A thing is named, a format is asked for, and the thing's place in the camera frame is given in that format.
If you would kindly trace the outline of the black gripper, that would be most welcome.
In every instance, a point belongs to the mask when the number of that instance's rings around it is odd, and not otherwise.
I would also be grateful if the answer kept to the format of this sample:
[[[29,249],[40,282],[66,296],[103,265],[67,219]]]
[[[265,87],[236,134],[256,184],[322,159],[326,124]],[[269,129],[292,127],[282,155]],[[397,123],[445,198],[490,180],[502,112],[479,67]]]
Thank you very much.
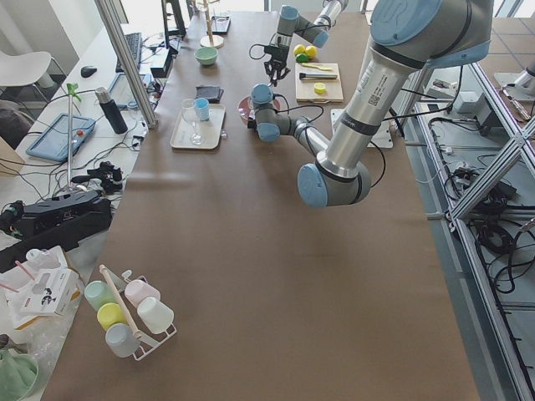
[[[264,68],[271,85],[278,85],[278,82],[284,79],[290,69],[287,67],[288,46],[284,45],[264,45],[263,51],[270,55],[271,58],[264,63]]]

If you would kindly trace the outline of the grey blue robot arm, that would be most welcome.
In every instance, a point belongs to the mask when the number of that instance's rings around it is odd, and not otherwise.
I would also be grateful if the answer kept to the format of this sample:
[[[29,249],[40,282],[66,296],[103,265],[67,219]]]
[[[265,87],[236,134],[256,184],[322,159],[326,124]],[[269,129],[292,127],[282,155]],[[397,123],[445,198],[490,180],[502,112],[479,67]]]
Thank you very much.
[[[380,1],[359,82],[327,140],[305,117],[275,110],[270,85],[251,92],[256,130],[264,142],[291,135],[315,157],[298,172],[298,193],[312,207],[344,206],[363,200],[371,187],[360,159],[410,74],[450,68],[487,56],[492,30],[491,1]]]
[[[263,46],[264,53],[271,56],[264,62],[264,69],[272,86],[277,86],[278,81],[284,79],[290,72],[287,61],[293,35],[296,34],[313,46],[322,48],[329,39],[329,30],[348,3],[345,0],[327,1],[313,21],[302,16],[293,6],[281,6],[277,30],[269,44]]]

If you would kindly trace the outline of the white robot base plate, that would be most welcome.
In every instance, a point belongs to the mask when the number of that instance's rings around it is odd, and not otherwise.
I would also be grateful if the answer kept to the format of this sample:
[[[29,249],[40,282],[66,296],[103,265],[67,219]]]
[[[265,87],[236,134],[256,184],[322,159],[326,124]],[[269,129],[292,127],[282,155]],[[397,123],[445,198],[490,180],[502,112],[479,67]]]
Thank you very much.
[[[339,126],[339,120],[341,118],[341,114],[343,113],[343,109],[331,109],[329,112],[330,120],[331,120],[331,126],[332,126],[332,134],[334,134],[334,131]],[[395,127],[391,124],[389,121],[385,121],[381,123],[381,126],[377,133],[372,137],[372,141],[378,145],[381,149],[391,149],[394,146],[394,141],[392,139],[392,134],[395,132]]]

